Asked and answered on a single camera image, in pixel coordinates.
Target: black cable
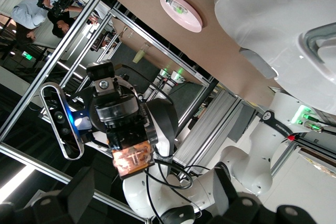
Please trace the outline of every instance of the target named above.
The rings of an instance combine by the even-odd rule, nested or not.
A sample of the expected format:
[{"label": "black cable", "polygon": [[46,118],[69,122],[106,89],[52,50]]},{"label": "black cable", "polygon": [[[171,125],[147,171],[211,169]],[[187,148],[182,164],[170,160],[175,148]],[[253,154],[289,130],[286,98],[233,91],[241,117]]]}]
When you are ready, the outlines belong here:
[{"label": "black cable", "polygon": [[[168,183],[167,179],[164,177],[163,175],[163,172],[161,170],[161,165],[159,164],[159,171],[160,171],[160,174],[161,174],[161,177],[163,178],[163,180]],[[193,204],[195,207],[197,207],[199,209],[199,216],[197,216],[196,218],[200,218],[202,216],[202,210],[200,209],[200,207],[198,205],[196,205],[195,203],[193,203],[191,200],[189,200],[188,198],[184,197],[182,194],[180,194],[178,191],[176,191],[174,188],[171,188],[170,189],[176,193],[178,196],[180,196],[182,199],[184,199],[185,201],[189,202],[190,204]]]},{"label": "black cable", "polygon": [[[153,87],[155,87],[156,90],[158,90],[158,92],[160,92],[161,94],[163,94],[169,101],[172,105],[174,105],[174,102],[173,100],[166,94],[164,93],[161,89],[159,89],[158,86],[156,86],[155,84],[153,84],[150,80],[148,80],[145,76],[143,76],[142,74],[140,74],[138,71],[136,71],[135,69],[129,67],[129,66],[126,66],[124,64],[119,64],[120,66],[122,66],[123,68],[127,68],[127,69],[130,69],[132,70],[134,73],[136,73],[138,76],[140,76],[141,78],[143,78],[144,80],[146,80],[150,85],[152,85]],[[117,70],[119,69],[120,67],[117,65],[114,69]]]},{"label": "black cable", "polygon": [[184,169],[186,169],[186,168],[190,168],[190,167],[199,167],[199,168],[203,168],[203,169],[206,169],[206,170],[211,170],[211,169],[206,168],[206,167],[204,167],[204,166],[202,166],[202,165],[188,165],[188,166],[186,166]]},{"label": "black cable", "polygon": [[186,82],[184,83],[184,85],[180,85],[179,88],[177,88],[176,90],[174,90],[173,92],[171,92],[169,95],[172,95],[173,93],[175,93],[177,90],[181,89],[182,87],[186,86],[188,83],[191,83],[191,82]]},{"label": "black cable", "polygon": [[169,184],[169,183],[166,183],[166,182],[164,182],[164,181],[161,181],[161,180],[155,178],[152,174],[150,174],[148,171],[145,170],[144,172],[145,172],[149,177],[151,177],[151,179],[155,180],[156,182],[158,182],[158,183],[160,183],[160,184],[162,184],[162,185],[169,186],[170,188],[174,188],[174,189],[181,189],[181,190],[183,190],[183,189],[188,189],[188,188],[190,188],[190,187],[193,186],[193,178],[192,178],[191,175],[190,175],[188,172],[186,172],[184,169],[180,168],[179,166],[177,166],[177,165],[175,165],[175,164],[171,164],[171,163],[168,163],[168,162],[165,162],[165,161],[162,161],[162,160],[158,160],[158,159],[154,159],[154,160],[155,160],[155,162],[156,162],[157,164],[160,164],[160,165],[166,165],[166,166],[170,167],[171,169],[174,169],[174,170],[176,170],[176,171],[178,171],[178,172],[180,172],[180,173],[183,173],[183,174],[188,178],[188,180],[189,180],[189,184],[186,185],[186,186],[175,186],[175,185],[171,185],[171,184]]},{"label": "black cable", "polygon": [[333,131],[328,131],[328,130],[323,129],[321,132],[336,136],[336,132],[333,132]]},{"label": "black cable", "polygon": [[153,204],[153,201],[152,201],[152,198],[151,198],[151,194],[149,192],[149,183],[148,183],[149,168],[147,168],[145,173],[146,173],[146,190],[147,190],[147,196],[148,196],[149,203],[151,204],[153,212],[154,212],[155,216],[157,217],[157,219],[159,220],[159,223],[164,224],[162,219],[160,218],[159,214],[157,213],[155,207],[154,207],[154,204]]},{"label": "black cable", "polygon": [[334,125],[334,124],[332,124],[332,123],[326,123],[326,122],[322,122],[322,121],[318,121],[319,123],[323,123],[323,124],[325,124],[325,125],[328,125],[328,126],[330,126],[330,127],[334,127],[334,128],[336,128],[336,125]]}]

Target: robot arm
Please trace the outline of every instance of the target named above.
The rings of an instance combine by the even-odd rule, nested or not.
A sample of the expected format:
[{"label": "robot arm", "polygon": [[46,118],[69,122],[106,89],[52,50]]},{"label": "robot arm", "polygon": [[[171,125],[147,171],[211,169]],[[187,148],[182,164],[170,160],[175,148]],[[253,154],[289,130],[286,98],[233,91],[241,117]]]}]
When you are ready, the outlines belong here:
[{"label": "robot arm", "polygon": [[246,189],[256,195],[267,192],[272,186],[270,164],[276,149],[289,135],[316,127],[307,119],[309,116],[320,119],[314,109],[296,98],[276,93],[269,110],[250,135],[250,152],[229,146],[222,151],[221,161]]},{"label": "robot arm", "polygon": [[[69,158],[66,148],[82,146],[84,135],[97,130],[102,132],[99,142],[104,144],[106,141],[104,146],[109,149],[113,165],[123,179],[123,191],[129,206],[139,216],[157,216],[164,224],[193,223],[195,213],[211,205],[215,205],[217,214],[227,220],[232,218],[232,211],[237,211],[236,204],[256,207],[253,215],[249,216],[251,220],[265,213],[267,210],[252,199],[237,196],[229,174],[255,193],[267,190],[271,185],[270,159],[277,146],[289,134],[308,131],[300,113],[314,113],[313,110],[308,112],[307,107],[295,98],[277,94],[270,110],[251,135],[253,144],[249,154],[237,148],[225,149],[222,162],[215,168],[194,180],[189,177],[179,181],[169,172],[169,168],[183,171],[172,164],[177,131],[174,106],[163,99],[140,103],[133,87],[114,76],[111,61],[93,63],[87,67],[87,72],[95,83],[94,87],[82,90],[81,95],[74,95],[82,97],[85,105],[82,111],[70,112],[60,87],[56,88],[59,96],[52,95],[55,92],[44,93],[43,88],[41,91],[43,100],[51,96],[48,102],[45,101],[45,106],[55,134],[59,136],[59,144],[65,149],[65,157]],[[59,110],[67,114],[66,120],[60,119]],[[90,119],[92,130],[76,125],[79,116]],[[73,131],[66,132],[64,128],[68,126]],[[82,154],[78,147],[71,150]]]}]

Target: light fixture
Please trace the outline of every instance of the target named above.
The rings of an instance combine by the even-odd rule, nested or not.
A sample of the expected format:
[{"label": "light fixture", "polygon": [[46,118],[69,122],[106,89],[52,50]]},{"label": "light fixture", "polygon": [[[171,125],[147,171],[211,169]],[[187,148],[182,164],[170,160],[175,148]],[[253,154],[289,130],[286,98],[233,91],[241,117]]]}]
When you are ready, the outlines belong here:
[{"label": "light fixture", "polygon": [[82,118],[77,118],[75,120],[75,126],[77,127],[82,122]]},{"label": "light fixture", "polygon": [[[68,68],[67,66],[65,66],[63,63],[61,62],[57,62],[57,64],[61,65],[63,68],[65,68],[66,70],[70,70],[70,68]],[[77,76],[79,79],[83,79],[82,76],[80,76],[79,74],[77,74],[76,72],[73,73],[73,75]]]},{"label": "light fixture", "polygon": [[15,189],[25,181],[26,178],[34,171],[34,167],[27,165],[18,174],[16,174],[10,181],[7,182],[0,189],[0,204],[5,201]]},{"label": "light fixture", "polygon": [[79,64],[79,66],[80,66],[81,68],[84,68],[84,69],[86,69],[86,67],[84,67],[82,64]]},{"label": "light fixture", "polygon": [[165,12],[179,25],[194,33],[202,30],[202,19],[185,0],[160,0]]}]

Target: aluminum frame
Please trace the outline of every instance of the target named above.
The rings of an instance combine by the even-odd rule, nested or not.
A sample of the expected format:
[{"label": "aluminum frame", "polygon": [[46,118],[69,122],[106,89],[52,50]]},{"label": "aluminum frame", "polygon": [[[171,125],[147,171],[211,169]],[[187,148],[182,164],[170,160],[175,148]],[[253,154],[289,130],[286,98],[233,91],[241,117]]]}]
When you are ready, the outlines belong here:
[{"label": "aluminum frame", "polygon": [[64,78],[61,81],[61,83],[59,84],[62,89],[66,86],[66,84],[68,83],[68,81],[71,79],[71,77],[72,77],[73,73],[75,72],[76,68],[78,68],[78,65],[81,63],[82,59],[88,53],[88,51],[90,50],[91,46],[93,45],[93,43],[95,43],[95,40],[98,38],[98,36],[103,31],[103,29],[106,27],[107,23],[110,21],[111,18],[112,18],[112,14],[108,13],[105,16],[105,18],[102,21],[102,23],[100,24],[100,26],[98,27],[98,29],[96,31],[94,31],[94,33],[92,34],[91,38],[85,44],[82,52],[76,58],[76,60],[72,64],[71,68],[69,69],[69,71],[64,76]]},{"label": "aluminum frame", "polygon": [[295,151],[297,147],[298,147],[297,143],[295,142],[289,143],[285,151],[282,153],[282,155],[278,158],[278,160],[271,168],[271,175],[273,178],[275,177],[275,175],[277,175],[278,171],[283,167],[287,159],[290,157],[290,155]]},{"label": "aluminum frame", "polygon": [[71,41],[78,35],[80,32],[81,26],[86,22],[94,8],[98,5],[100,0],[90,0],[85,6],[83,11],[79,14],[78,18],[75,20],[74,25],[72,25],[69,31],[65,34],[64,38],[60,41],[56,47],[54,53],[43,66],[41,71],[38,73],[36,78],[33,80],[25,94],[20,99],[19,103],[15,106],[14,110],[8,116],[4,124],[0,128],[0,143],[4,141],[7,134],[11,131],[14,124],[17,122],[19,117],[22,115],[23,111],[27,108],[30,101],[37,93],[40,86],[45,82],[52,69],[57,64],[58,60],[61,58],[65,50]]},{"label": "aluminum frame", "polygon": [[[162,43],[160,43],[158,40],[153,38],[153,36],[151,36],[148,32],[146,32],[144,29],[142,29],[139,25],[134,23],[125,14],[120,12],[116,8],[116,6],[114,6],[110,10],[110,13],[113,14],[114,17],[117,17],[125,25],[129,26],[133,31],[135,31],[137,34],[139,34],[142,38],[144,38],[146,41],[148,41],[150,44],[152,44],[158,50],[160,50],[165,55],[167,55],[171,60],[176,62],[179,66],[181,66],[183,69],[185,69],[188,73],[192,74],[193,76],[198,76],[199,75],[199,73],[195,69],[193,69],[191,66],[189,66],[185,62],[183,62],[176,54],[174,54],[173,52],[168,50]],[[202,79],[199,79],[199,80],[205,86],[209,86],[209,84],[210,84],[209,80],[207,80],[203,76],[202,76]]]},{"label": "aluminum frame", "polygon": [[[112,45],[114,44],[114,42],[116,41],[116,39],[118,38],[118,35],[114,35],[114,37],[111,39],[110,43],[108,44],[108,46],[104,49],[104,51],[100,54],[100,56],[97,58],[96,62],[101,61],[105,54],[110,50],[110,48],[112,47]],[[81,91],[83,89],[83,87],[85,86],[85,83],[89,80],[88,76],[85,76],[84,80],[82,81],[82,83],[79,85],[78,89],[75,91],[75,93]]]},{"label": "aluminum frame", "polygon": [[[67,47],[72,43],[72,41],[77,37],[79,34],[82,25],[87,21],[88,17],[94,10],[94,8],[99,4],[100,0],[89,0],[83,11],[79,14],[78,18],[74,22],[74,25],[69,29],[69,31],[66,33],[64,38],[60,41],[58,46],[56,47],[54,53],[52,54],[52,57],[47,61],[47,63],[44,65],[44,67],[41,69],[39,74],[36,76],[36,78],[33,80],[31,85],[28,87],[25,94],[22,96],[18,104],[15,106],[14,110],[11,112],[11,114],[8,116],[7,120],[4,122],[2,127],[0,128],[0,153],[3,153],[7,155],[8,157],[11,157],[25,165],[32,165],[35,167],[36,170],[46,174],[49,177],[52,177],[62,183],[69,183],[72,179],[70,176],[60,172],[59,170],[23,153],[19,150],[3,143],[4,139],[8,135],[8,133],[13,128],[14,124],[17,122],[19,117],[22,115],[23,111],[27,108],[30,101],[34,97],[34,95],[38,92],[40,86],[45,82],[48,75],[51,73],[57,62],[60,60],[63,53],[66,51]],[[111,18],[112,15],[108,14],[104,22],[106,21],[106,24],[108,22],[108,19]],[[68,73],[68,76],[72,76],[71,70]],[[139,217],[135,212],[126,204],[113,199],[112,197],[95,190],[93,197],[97,200],[99,200],[102,203],[105,203],[106,205],[109,205],[121,212],[124,212],[125,214],[128,214],[129,216],[132,216],[133,218],[139,219],[143,222],[148,223],[147,219]]]},{"label": "aluminum frame", "polygon": [[[70,177],[69,175],[60,172],[59,170],[11,147],[8,144],[5,143],[1,143],[0,144],[0,153],[3,153],[5,155],[7,155],[8,157],[11,157],[25,165],[32,165],[35,167],[36,170],[38,170],[41,173],[44,173],[46,175],[48,175],[51,178],[54,178],[64,184],[67,184],[71,181],[72,177]],[[97,200],[99,200],[100,202],[103,202],[121,212],[124,212],[125,214],[128,214],[129,216],[132,216],[138,220],[141,220],[143,222],[146,221],[146,219],[141,218],[140,216],[138,216],[129,206],[127,206],[126,204],[113,199],[112,197],[98,191],[95,190],[94,191],[94,195],[93,197]]]}]

